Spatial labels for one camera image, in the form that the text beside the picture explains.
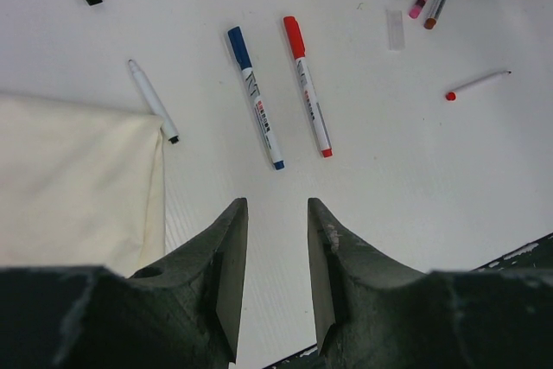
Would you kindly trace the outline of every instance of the small red marker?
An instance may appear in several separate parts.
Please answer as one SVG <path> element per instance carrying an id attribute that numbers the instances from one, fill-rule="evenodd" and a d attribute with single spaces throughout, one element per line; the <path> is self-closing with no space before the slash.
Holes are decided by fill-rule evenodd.
<path id="1" fill-rule="evenodd" d="M 315 87 L 313 86 L 308 65 L 305 61 L 305 45 L 303 44 L 300 25 L 293 16 L 286 16 L 283 22 L 286 28 L 286 34 L 288 35 L 292 55 L 294 55 L 297 75 L 303 89 L 303 97 L 305 98 L 309 119 L 315 130 L 317 142 L 319 142 L 319 149 L 323 157 L 331 157 L 332 146 L 330 144 L 330 138 L 328 138 L 325 120 L 322 118 L 321 106 L 315 94 Z"/>
<path id="2" fill-rule="evenodd" d="M 471 81 L 468 84 L 465 84 L 464 86 L 458 86 L 457 88 L 451 90 L 446 94 L 446 100 L 447 101 L 455 101 L 457 99 L 457 94 L 459 92 L 464 92 L 466 90 L 470 90 L 471 88 L 475 88 L 477 86 L 481 86 L 482 84 L 488 83 L 490 81 L 498 80 L 500 78 L 505 77 L 506 75 L 511 75 L 511 71 L 499 71 L 497 73 L 491 73 L 487 75 L 486 77 L 478 78 L 475 81 Z"/>

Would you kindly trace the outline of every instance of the white table surface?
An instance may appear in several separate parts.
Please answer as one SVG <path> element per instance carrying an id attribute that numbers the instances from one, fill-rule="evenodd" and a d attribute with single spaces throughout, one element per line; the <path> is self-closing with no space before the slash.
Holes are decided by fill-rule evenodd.
<path id="1" fill-rule="evenodd" d="M 435 30 L 385 9 L 414 0 L 0 0 L 0 89 L 147 111 L 148 74 L 181 132 L 165 147 L 167 246 L 236 197 L 250 228 L 238 367 L 315 343 L 307 198 L 418 270 L 464 270 L 551 232 L 553 0 L 449 0 Z M 322 159 L 282 18 L 308 49 L 334 154 Z M 286 169 L 271 169 L 226 31 L 240 25 Z M 513 75 L 455 103 L 452 86 Z"/>

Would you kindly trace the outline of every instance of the white marker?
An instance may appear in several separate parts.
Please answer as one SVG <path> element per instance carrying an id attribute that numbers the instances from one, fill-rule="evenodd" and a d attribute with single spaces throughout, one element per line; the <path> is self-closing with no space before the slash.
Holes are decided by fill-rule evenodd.
<path id="1" fill-rule="evenodd" d="M 302 84 L 305 104 L 311 124 L 315 130 L 315 135 L 317 136 L 317 141 L 319 142 L 319 149 L 323 157 L 330 157 L 332 155 L 332 145 L 330 144 L 330 138 L 328 138 L 327 126 L 322 117 L 321 106 L 315 94 L 315 87 L 313 86 L 308 65 L 305 61 L 305 45 L 303 45 L 300 25 L 298 25 L 297 20 L 293 16 L 286 16 L 284 18 L 284 27 L 288 34 L 294 60 L 296 60 L 297 74 Z"/>
<path id="2" fill-rule="evenodd" d="M 248 55 L 248 51 L 245 47 L 244 37 L 242 36 L 240 27 L 237 26 L 236 28 L 229 30 L 228 38 L 231 41 L 236 61 L 242 70 L 242 77 L 244 78 L 245 87 L 248 90 L 248 96 L 250 97 L 251 106 L 253 107 L 253 112 L 256 116 L 257 125 L 259 126 L 259 131 L 263 136 L 267 150 L 269 151 L 270 159 L 276 170 L 284 169 L 283 156 L 278 148 L 275 132 L 269 123 L 267 110 L 261 100 L 261 94 L 259 93 L 259 88 L 257 87 L 256 77 L 253 75 L 250 56 Z"/>
<path id="3" fill-rule="evenodd" d="M 163 118 L 162 131 L 165 137 L 172 143 L 179 142 L 179 132 L 176 130 L 175 124 L 171 117 L 165 110 L 162 102 L 159 97 L 157 97 L 154 87 L 150 84 L 148 77 L 140 67 L 136 64 L 135 61 L 129 60 L 129 68 L 132 73 L 132 77 L 137 83 L 138 89 L 146 99 L 146 102 L 149 105 L 149 108 L 154 114 Z"/>
<path id="4" fill-rule="evenodd" d="M 510 75 L 511 71 L 500 71 L 498 73 L 491 73 L 490 75 L 487 75 L 486 77 L 482 77 L 478 80 L 471 81 L 468 84 L 465 84 L 464 86 L 458 86 L 454 90 L 451 90 L 446 94 L 446 100 L 447 101 L 455 101 L 457 99 L 457 94 L 459 92 L 465 92 L 466 90 L 469 90 L 471 88 L 475 88 L 476 86 L 482 86 L 483 84 L 487 84 L 489 82 L 495 81 L 499 78 L 503 78 L 506 75 Z"/>

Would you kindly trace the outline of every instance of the white cloth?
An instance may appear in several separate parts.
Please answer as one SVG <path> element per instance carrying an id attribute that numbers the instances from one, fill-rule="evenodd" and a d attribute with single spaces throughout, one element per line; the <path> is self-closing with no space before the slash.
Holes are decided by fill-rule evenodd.
<path id="1" fill-rule="evenodd" d="M 162 119 L 0 94 L 0 265 L 163 256 Z"/>

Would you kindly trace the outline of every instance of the brown marker cap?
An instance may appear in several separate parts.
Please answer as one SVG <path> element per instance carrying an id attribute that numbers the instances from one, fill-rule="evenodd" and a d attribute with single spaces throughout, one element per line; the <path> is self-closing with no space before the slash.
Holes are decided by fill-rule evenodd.
<path id="1" fill-rule="evenodd" d="M 424 27 L 428 30 L 431 30 L 434 28 L 434 26 L 438 23 L 438 21 L 433 18 L 433 17 L 429 17 L 426 22 L 424 23 Z"/>

